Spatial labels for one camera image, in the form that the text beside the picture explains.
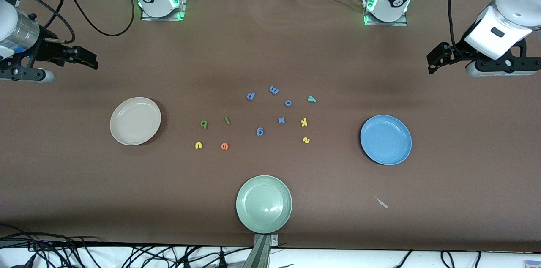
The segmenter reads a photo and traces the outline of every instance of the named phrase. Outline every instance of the brown paper tablecloth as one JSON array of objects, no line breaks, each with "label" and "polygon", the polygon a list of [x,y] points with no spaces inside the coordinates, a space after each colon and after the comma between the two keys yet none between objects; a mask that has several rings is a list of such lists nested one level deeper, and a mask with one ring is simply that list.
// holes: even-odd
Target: brown paper tablecloth
[{"label": "brown paper tablecloth", "polygon": [[[454,0],[457,37],[489,1]],[[109,33],[129,21],[129,0],[79,2]],[[446,4],[415,0],[408,27],[375,27],[359,0],[189,0],[183,22],[136,20],[108,38],[66,0],[75,44],[100,68],[39,64],[54,83],[0,83],[0,221],[107,241],[251,245],[236,193],[269,174],[292,193],[278,232],[287,247],[541,251],[541,75],[474,79],[462,63],[429,75],[427,53],[449,41]],[[32,0],[21,8],[41,24],[50,16]],[[50,29],[69,35],[58,19]],[[128,147],[109,119],[136,96],[155,100],[163,121]],[[360,148],[377,114],[411,132],[398,166]]]}]

